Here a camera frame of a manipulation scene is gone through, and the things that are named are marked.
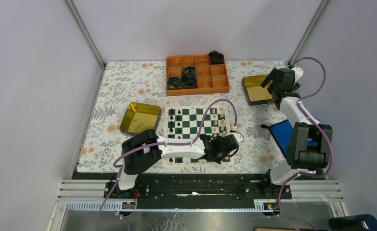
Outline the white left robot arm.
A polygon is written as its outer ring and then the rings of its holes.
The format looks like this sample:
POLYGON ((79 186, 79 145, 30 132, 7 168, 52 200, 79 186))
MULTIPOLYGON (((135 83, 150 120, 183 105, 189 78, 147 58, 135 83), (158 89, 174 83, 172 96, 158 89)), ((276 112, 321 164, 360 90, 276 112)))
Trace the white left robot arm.
POLYGON ((226 136, 200 134, 194 139, 166 138, 154 129, 145 130, 121 144, 121 156, 114 163, 120 168, 115 192, 123 198, 132 195, 137 176, 162 159, 205 159, 221 164, 239 150, 244 137, 231 130, 226 136))

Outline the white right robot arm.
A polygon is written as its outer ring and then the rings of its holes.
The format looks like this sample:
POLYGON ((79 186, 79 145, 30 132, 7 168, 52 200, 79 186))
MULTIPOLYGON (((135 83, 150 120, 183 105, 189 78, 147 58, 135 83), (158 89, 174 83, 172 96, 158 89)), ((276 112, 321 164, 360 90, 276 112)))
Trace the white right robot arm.
POLYGON ((273 198, 279 193, 279 185, 289 183, 300 175, 316 178, 316 171, 326 168, 331 158, 331 126, 316 120, 296 92, 300 87, 297 80, 302 74, 298 67, 274 68, 261 83, 292 127, 286 161, 270 169, 267 172, 269 180, 260 185, 260 192, 266 198, 273 198))

